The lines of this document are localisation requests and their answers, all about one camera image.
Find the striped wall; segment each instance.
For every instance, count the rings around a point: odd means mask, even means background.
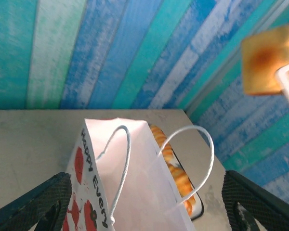
[[[275,1],[0,0],[0,109],[181,107]]]
[[[186,109],[279,1],[0,0],[0,109]],[[289,201],[283,97],[244,96],[238,62],[189,116],[226,168]]]
[[[289,6],[271,27],[287,22]],[[215,154],[226,169],[289,202],[289,104],[281,95],[244,95],[240,67],[238,60],[189,113],[190,119],[211,134]]]

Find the blue wooden wall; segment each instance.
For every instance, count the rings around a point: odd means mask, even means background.
[[[0,0],[0,109],[186,109],[276,2]],[[226,168],[289,201],[283,97],[244,96],[237,63],[190,118]]]
[[[288,22],[289,7],[271,27]],[[238,61],[190,119],[211,134],[215,154],[226,169],[289,202],[289,104],[282,95],[244,95],[240,68]]]

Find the white rope handle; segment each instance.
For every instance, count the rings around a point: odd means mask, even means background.
[[[98,161],[105,153],[106,153],[106,150],[109,146],[109,143],[111,142],[112,138],[114,137],[115,133],[117,131],[119,131],[120,129],[123,129],[125,130],[126,132],[126,136],[127,136],[127,154],[126,154],[126,160],[125,160],[125,166],[124,166],[124,169],[123,169],[123,173],[122,173],[122,178],[121,178],[121,181],[120,181],[120,184],[119,184],[119,188],[118,188],[118,191],[117,191],[117,194],[112,202],[112,205],[111,205],[111,208],[110,208],[110,220],[111,220],[111,224],[113,225],[115,223],[115,219],[113,217],[114,215],[114,212],[115,212],[115,209],[116,209],[116,206],[117,206],[117,203],[118,203],[118,200],[119,200],[119,197],[120,197],[120,194],[122,192],[122,189],[123,189],[123,185],[124,185],[124,181],[126,179],[126,176],[127,176],[127,171],[129,169],[129,164],[130,164],[130,156],[131,156],[131,135],[130,135],[130,132],[129,130],[127,129],[126,126],[124,125],[121,125],[119,127],[116,128],[116,130],[114,130],[114,132],[112,133],[112,135],[110,136],[109,140],[107,141],[107,144],[104,148],[104,150],[101,152],[101,154],[99,154],[96,158],[96,161]]]
[[[198,131],[201,131],[203,132],[206,137],[208,138],[209,140],[209,143],[210,143],[210,148],[211,148],[211,158],[210,158],[210,165],[209,165],[209,169],[207,171],[207,174],[206,176],[204,177],[204,179],[202,180],[202,182],[194,188],[194,190],[192,190],[188,195],[186,195],[185,197],[182,198],[182,201],[179,203],[179,204],[182,204],[184,201],[188,200],[190,197],[192,197],[204,184],[205,182],[207,181],[207,179],[209,178],[209,175],[212,171],[212,168],[213,168],[213,162],[214,162],[214,144],[213,144],[213,140],[212,140],[212,137],[211,135],[208,133],[207,130],[205,130],[203,127],[200,127],[200,126],[197,126],[197,125],[189,125],[189,126],[186,126],[186,127],[183,127],[183,128],[180,128],[178,130],[176,130],[174,133],[172,133],[163,143],[159,153],[158,153],[158,156],[162,155],[162,151],[164,150],[166,144],[174,137],[176,136],[177,134],[183,132],[183,131],[186,131],[186,130],[191,130],[191,129],[196,129]]]

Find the painted wood planks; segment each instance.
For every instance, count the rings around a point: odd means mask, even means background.
[[[207,97],[201,101],[200,105],[189,116],[190,120],[192,122],[198,121],[211,107],[211,105],[220,97],[220,95],[224,94],[224,91],[229,87],[229,85],[231,85],[235,78],[241,78],[241,62],[235,64],[234,67],[225,75],[225,77],[222,78],[221,82],[214,88],[214,90],[212,90]]]
[[[208,129],[214,143],[223,142],[231,132],[239,127],[248,117],[252,116],[262,106],[265,106],[270,96],[245,96],[229,109],[215,126]]]
[[[289,142],[242,174],[263,186],[289,172]]]
[[[197,124],[205,129],[210,129],[224,117],[228,110],[243,98],[242,77],[238,76],[226,90],[205,110],[197,120]]]
[[[110,108],[162,0],[130,0],[87,108]]]
[[[224,60],[231,54],[234,47],[239,46],[241,40],[249,34],[257,22],[266,14],[275,1],[262,1],[261,4],[250,15],[246,22],[240,27],[233,38],[228,42],[224,49],[216,56],[214,61],[207,67],[206,71],[192,83],[190,90],[186,90],[183,95],[176,99],[179,108],[186,109],[188,104],[193,100],[194,96],[201,90],[204,84],[210,79],[217,67],[222,65]]]
[[[264,185],[263,187],[270,193],[279,197],[280,199],[289,201],[289,172],[283,176],[278,177],[274,181]]]
[[[27,108],[59,108],[85,2],[86,0],[39,2]]]
[[[191,0],[181,0],[178,4],[176,0],[163,1],[111,108],[130,108],[190,2]]]
[[[173,67],[170,74],[165,79],[163,85],[156,93],[154,99],[150,104],[150,108],[162,108],[164,104],[170,99],[175,89],[180,83],[189,76],[191,69],[195,64],[199,63],[200,57],[203,53],[211,47],[215,41],[213,52],[217,55],[217,49],[220,49],[223,44],[223,39],[218,39],[223,34],[228,34],[232,29],[232,25],[238,19],[240,20],[239,5],[244,2],[242,0],[227,0],[219,1],[205,22],[201,25],[199,31],[191,40],[190,45],[185,49],[184,53]],[[204,70],[204,65],[198,66],[198,71]]]
[[[206,68],[214,60],[214,58],[219,54],[220,51],[227,45],[227,43],[232,39],[232,37],[237,33],[240,26],[248,19],[252,12],[257,8],[261,0],[252,1],[234,1],[230,4],[228,11],[225,15],[219,15],[217,19],[223,23],[220,25],[218,30],[210,31],[205,29],[206,35],[204,38],[209,37],[210,43],[203,43],[203,49],[198,52],[199,58],[194,65],[190,66],[189,72],[186,73],[181,79],[176,80],[176,84],[164,82],[164,86],[161,87],[159,93],[155,96],[156,103],[151,104],[154,108],[174,108],[177,107],[179,102],[183,97],[191,90],[192,86],[199,79]]]
[[[24,109],[35,0],[0,0],[0,109]]]
[[[246,119],[221,143],[215,143],[215,154],[223,163],[235,152],[255,139],[264,130],[289,113],[289,104],[283,96],[272,96],[268,102]]]
[[[154,64],[131,108],[147,108],[190,40],[215,5],[215,0],[193,0]]]
[[[103,66],[127,0],[88,0],[60,107],[85,108]]]
[[[223,163],[226,169],[242,172],[282,147],[289,141],[289,113],[265,130],[256,139],[247,143]]]

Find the bread roll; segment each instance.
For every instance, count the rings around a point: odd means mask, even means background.
[[[192,190],[192,184],[189,181],[188,175],[185,173],[185,171],[179,167],[175,167],[170,163],[167,163],[168,169],[178,187],[179,193],[182,197],[187,196]],[[189,203],[194,205],[196,203],[196,200],[194,196],[191,196],[188,199]]]
[[[161,148],[167,137],[165,136],[164,132],[155,125],[150,125],[150,129],[158,146]],[[162,155],[166,162],[169,162],[174,158],[173,150],[169,143],[165,145],[165,148],[162,151]]]
[[[189,201],[184,201],[185,208],[187,210],[188,215],[192,215],[193,207]]]
[[[289,64],[289,24],[246,37],[241,53],[244,92],[281,94],[283,88],[275,73]]]

